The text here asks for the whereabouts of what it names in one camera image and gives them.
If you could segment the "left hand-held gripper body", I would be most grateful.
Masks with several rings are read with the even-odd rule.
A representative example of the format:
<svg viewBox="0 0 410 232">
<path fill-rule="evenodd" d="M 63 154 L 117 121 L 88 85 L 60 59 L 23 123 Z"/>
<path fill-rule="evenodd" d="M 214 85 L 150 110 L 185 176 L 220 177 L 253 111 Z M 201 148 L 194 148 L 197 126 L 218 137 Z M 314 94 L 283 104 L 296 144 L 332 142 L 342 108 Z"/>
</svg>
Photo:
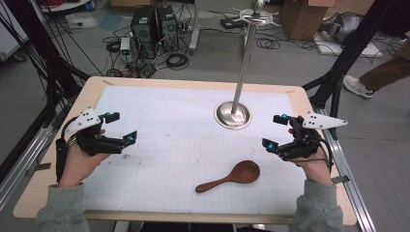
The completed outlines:
<svg viewBox="0 0 410 232">
<path fill-rule="evenodd" d="M 88 106 L 65 125 L 65 133 L 71 133 L 76 138 L 78 146 L 90 156 L 99 153 L 120 154 L 124 149 L 123 139 L 102 135 L 103 123 L 99 116 L 91 106 Z"/>
</svg>

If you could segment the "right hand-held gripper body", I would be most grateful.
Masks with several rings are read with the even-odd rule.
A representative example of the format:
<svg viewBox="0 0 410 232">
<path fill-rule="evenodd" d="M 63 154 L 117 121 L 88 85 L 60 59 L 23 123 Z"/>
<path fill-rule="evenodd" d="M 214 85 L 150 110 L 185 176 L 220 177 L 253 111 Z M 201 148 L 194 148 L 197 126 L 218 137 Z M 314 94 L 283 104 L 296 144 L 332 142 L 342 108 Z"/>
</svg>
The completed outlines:
<svg viewBox="0 0 410 232">
<path fill-rule="evenodd" d="M 294 140 L 278 146 L 278 156 L 283 160 L 308 158 L 321 146 L 321 135 L 318 130 L 347 126 L 348 122 L 309 111 L 305 117 L 289 116 L 287 125 L 293 129 Z"/>
</svg>

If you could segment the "brown wooden spoon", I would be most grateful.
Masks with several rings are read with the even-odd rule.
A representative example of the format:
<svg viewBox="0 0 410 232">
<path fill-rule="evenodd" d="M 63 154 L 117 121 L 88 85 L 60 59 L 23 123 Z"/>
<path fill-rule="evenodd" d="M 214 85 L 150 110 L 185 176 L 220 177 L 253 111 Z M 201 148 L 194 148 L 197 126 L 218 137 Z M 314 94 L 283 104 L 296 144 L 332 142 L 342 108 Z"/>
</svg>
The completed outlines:
<svg viewBox="0 0 410 232">
<path fill-rule="evenodd" d="M 251 184 L 260 176 L 259 166 L 252 160 L 242 160 L 238 162 L 230 171 L 230 173 L 219 180 L 198 185 L 195 188 L 197 193 L 202 193 L 221 184 L 233 182 L 239 184 Z"/>
</svg>

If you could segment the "metal hook stand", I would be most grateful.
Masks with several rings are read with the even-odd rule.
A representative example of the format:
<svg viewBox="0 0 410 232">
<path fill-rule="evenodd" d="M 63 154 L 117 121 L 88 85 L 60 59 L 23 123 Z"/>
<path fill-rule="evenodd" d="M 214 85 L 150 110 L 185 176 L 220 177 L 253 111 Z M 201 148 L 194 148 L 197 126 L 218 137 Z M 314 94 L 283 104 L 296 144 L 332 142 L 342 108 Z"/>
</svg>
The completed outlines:
<svg viewBox="0 0 410 232">
<path fill-rule="evenodd" d="M 264 10 L 264 3 L 264 0 L 257 1 L 256 5 L 252 6 L 250 9 L 239 11 L 239 20 L 246 22 L 248 24 L 248 29 L 245 34 L 244 55 L 239 71 L 235 95 L 232 101 L 220 103 L 214 111 L 216 121 L 222 127 L 229 130 L 244 129 L 249 125 L 251 120 L 250 110 L 244 104 L 240 103 L 240 97 L 244 86 L 245 74 L 249 65 L 256 30 L 259 26 L 274 24 L 273 14 Z"/>
</svg>

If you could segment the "person's left hand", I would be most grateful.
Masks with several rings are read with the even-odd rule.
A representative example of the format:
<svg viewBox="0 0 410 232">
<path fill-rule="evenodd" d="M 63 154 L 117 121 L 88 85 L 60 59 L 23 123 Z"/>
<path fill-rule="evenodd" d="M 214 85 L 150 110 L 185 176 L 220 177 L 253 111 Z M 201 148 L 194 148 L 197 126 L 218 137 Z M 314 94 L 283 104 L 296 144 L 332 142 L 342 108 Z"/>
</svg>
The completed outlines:
<svg viewBox="0 0 410 232">
<path fill-rule="evenodd" d="M 79 186 L 94 170 L 107 158 L 109 154 L 89 156 L 74 143 L 68 149 L 68 156 L 64 172 L 58 183 L 59 188 L 73 188 Z"/>
</svg>

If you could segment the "person's right hand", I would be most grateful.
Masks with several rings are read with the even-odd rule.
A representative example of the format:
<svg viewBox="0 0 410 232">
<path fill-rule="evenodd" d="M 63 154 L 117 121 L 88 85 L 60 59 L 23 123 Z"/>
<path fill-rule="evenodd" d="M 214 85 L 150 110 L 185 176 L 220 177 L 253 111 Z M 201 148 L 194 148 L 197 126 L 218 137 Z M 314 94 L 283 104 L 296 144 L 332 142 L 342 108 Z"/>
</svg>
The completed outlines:
<svg viewBox="0 0 410 232">
<path fill-rule="evenodd" d="M 334 184 L 328 169 L 327 156 L 322 150 L 318 150 L 308 158 L 293 159 L 292 162 L 305 171 L 308 180 L 325 186 Z"/>
</svg>

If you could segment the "white grid mat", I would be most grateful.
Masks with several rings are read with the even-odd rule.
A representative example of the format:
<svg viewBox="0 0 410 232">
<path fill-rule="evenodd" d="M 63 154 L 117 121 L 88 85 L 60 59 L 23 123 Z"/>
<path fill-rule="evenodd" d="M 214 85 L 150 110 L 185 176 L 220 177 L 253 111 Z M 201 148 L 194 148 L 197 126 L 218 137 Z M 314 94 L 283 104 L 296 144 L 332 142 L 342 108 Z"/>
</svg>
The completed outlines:
<svg viewBox="0 0 410 232">
<path fill-rule="evenodd" d="M 247 127 L 229 130 L 214 110 L 233 94 L 224 90 L 108 85 L 77 99 L 73 113 L 88 106 L 96 112 L 119 112 L 105 126 L 119 138 L 137 131 L 135 144 L 105 160 L 85 181 L 88 210 L 184 214 L 291 215 L 303 192 L 305 175 L 292 163 L 268 153 L 262 139 L 291 141 L 275 115 L 297 115 L 304 102 L 298 87 L 277 92 L 246 91 L 241 102 L 251 113 Z M 202 193 L 198 185 L 226 177 L 242 160 L 260 168 L 251 184 L 228 182 Z"/>
</svg>

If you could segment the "small white power box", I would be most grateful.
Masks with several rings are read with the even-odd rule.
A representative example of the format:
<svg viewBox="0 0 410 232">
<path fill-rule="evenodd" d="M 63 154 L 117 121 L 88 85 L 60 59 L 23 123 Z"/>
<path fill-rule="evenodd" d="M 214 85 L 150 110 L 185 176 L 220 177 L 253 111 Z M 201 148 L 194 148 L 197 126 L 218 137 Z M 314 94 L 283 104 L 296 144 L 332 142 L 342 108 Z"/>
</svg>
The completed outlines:
<svg viewBox="0 0 410 232">
<path fill-rule="evenodd" d="M 131 40 L 129 38 L 121 39 L 120 52 L 125 63 L 128 63 L 132 59 Z"/>
</svg>

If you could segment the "large black computer tower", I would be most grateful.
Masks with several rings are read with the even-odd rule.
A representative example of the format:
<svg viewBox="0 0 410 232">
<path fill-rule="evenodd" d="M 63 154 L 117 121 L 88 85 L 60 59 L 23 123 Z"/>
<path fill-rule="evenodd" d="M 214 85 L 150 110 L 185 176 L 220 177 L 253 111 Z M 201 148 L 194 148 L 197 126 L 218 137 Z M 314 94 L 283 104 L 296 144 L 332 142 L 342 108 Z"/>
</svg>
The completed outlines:
<svg viewBox="0 0 410 232">
<path fill-rule="evenodd" d="M 132 17 L 131 29 L 138 55 L 154 59 L 156 56 L 155 43 L 158 41 L 155 7 L 138 5 Z"/>
</svg>

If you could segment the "large cardboard box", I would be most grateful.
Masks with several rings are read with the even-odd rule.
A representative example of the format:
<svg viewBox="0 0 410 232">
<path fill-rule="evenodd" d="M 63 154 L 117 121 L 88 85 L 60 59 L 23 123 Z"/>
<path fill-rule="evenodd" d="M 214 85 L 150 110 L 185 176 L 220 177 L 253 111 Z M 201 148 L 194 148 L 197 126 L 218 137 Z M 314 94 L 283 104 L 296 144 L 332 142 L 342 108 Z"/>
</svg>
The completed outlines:
<svg viewBox="0 0 410 232">
<path fill-rule="evenodd" d="M 284 0 L 280 22 L 290 40 L 311 41 L 336 0 Z"/>
</svg>

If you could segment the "slim black computer tower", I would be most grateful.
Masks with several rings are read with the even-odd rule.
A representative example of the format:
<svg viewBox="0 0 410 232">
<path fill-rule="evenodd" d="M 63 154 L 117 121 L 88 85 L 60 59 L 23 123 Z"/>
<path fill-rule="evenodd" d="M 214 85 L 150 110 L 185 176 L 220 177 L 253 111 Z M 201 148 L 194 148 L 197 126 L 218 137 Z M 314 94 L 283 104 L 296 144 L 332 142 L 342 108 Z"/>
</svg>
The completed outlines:
<svg viewBox="0 0 410 232">
<path fill-rule="evenodd" d="M 177 18 L 171 6 L 158 6 L 157 16 L 160 27 L 160 39 L 165 52 L 179 49 Z"/>
</svg>

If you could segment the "flat black device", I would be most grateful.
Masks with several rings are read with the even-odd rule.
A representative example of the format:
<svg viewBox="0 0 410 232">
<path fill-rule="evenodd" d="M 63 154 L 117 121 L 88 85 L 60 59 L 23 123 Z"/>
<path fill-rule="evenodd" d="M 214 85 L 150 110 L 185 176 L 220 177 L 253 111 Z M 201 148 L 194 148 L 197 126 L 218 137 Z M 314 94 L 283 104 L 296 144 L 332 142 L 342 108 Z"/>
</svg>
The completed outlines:
<svg viewBox="0 0 410 232">
<path fill-rule="evenodd" d="M 223 18 L 220 21 L 221 26 L 226 30 L 246 27 L 248 24 L 239 18 Z"/>
</svg>

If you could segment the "grey bag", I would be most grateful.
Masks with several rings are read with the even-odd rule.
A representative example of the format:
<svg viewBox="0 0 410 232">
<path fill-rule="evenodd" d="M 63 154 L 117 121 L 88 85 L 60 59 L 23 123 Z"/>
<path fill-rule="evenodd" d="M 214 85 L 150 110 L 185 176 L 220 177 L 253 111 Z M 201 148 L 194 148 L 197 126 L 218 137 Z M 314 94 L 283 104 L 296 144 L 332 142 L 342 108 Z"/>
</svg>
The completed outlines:
<svg viewBox="0 0 410 232">
<path fill-rule="evenodd" d="M 344 44 L 356 31 L 363 16 L 351 12 L 335 13 L 322 21 L 319 32 L 326 32 L 334 41 Z"/>
</svg>

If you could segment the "aluminium rail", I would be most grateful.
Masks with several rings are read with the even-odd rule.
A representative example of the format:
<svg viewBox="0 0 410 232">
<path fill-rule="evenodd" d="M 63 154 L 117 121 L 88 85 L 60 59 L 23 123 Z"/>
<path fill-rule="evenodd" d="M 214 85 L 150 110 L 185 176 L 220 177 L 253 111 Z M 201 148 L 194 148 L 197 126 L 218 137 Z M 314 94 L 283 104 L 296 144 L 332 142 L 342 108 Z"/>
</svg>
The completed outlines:
<svg viewBox="0 0 410 232">
<path fill-rule="evenodd" d="M 377 232 L 337 138 L 337 128 L 346 126 L 347 121 L 328 116 L 325 109 L 315 108 L 314 112 L 318 114 L 319 129 L 323 131 L 326 140 L 330 144 L 338 175 L 346 178 L 343 187 L 354 212 L 354 219 L 359 224 L 362 232 Z"/>
<path fill-rule="evenodd" d="M 22 179 L 38 170 L 35 163 L 41 165 L 39 158 L 51 145 L 54 122 L 54 119 L 47 120 L 44 108 L 0 164 L 0 212 Z"/>
</svg>

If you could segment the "black frame post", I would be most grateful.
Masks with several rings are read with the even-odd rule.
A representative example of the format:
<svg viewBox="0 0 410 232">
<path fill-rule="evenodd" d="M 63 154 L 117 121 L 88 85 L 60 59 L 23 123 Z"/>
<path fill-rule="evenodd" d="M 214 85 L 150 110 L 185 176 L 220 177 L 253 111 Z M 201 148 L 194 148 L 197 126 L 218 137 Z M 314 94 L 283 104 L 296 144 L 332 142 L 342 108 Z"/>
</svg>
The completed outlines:
<svg viewBox="0 0 410 232">
<path fill-rule="evenodd" d="M 401 0 L 374 0 L 357 30 L 345 44 L 333 66 L 322 76 L 305 84 L 303 88 L 311 90 L 317 87 L 315 94 L 309 98 L 312 105 L 324 108 L 328 99 L 339 97 L 341 81 L 359 56 L 362 54 L 377 29 L 384 23 L 389 13 L 399 5 Z"/>
<path fill-rule="evenodd" d="M 88 80 L 90 75 L 66 61 L 47 34 L 30 0 L 2 0 L 14 16 L 29 41 L 42 58 L 37 61 L 30 57 L 39 77 L 46 81 L 46 105 L 42 114 L 49 125 L 56 117 L 56 106 L 61 100 L 73 101 L 81 91 L 74 80 L 77 76 Z"/>
</svg>

